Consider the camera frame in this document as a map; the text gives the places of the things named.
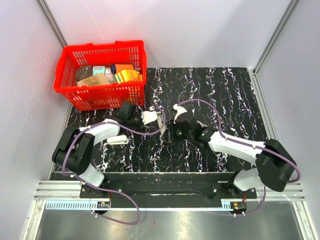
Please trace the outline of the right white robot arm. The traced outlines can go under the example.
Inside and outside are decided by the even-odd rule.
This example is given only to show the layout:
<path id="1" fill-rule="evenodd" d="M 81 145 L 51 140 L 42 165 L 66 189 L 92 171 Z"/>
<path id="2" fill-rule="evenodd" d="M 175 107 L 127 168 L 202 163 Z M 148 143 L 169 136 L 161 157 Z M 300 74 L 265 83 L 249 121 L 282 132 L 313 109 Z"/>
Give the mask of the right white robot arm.
<path id="1" fill-rule="evenodd" d="M 197 121 L 189 112 L 169 120 L 161 138 L 165 143 L 189 141 L 200 149 L 234 156 L 254 165 L 250 170 L 236 173 L 228 184 L 227 192 L 233 198 L 263 186 L 283 192 L 297 165 L 276 139 L 263 142 L 231 136 Z"/>

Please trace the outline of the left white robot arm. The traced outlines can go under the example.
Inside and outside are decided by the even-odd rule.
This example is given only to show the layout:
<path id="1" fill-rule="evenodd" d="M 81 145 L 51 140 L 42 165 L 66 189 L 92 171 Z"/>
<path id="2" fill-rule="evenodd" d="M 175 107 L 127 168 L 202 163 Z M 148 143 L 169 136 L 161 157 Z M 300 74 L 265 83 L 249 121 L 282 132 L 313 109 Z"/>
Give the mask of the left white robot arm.
<path id="1" fill-rule="evenodd" d="M 91 164 L 93 148 L 98 143 L 120 135 L 121 125 L 136 130 L 143 126 L 143 112 L 132 102 L 124 102 L 110 118 L 83 128 L 67 127 L 53 154 L 52 162 L 91 185 L 98 198 L 107 195 L 104 175 Z"/>

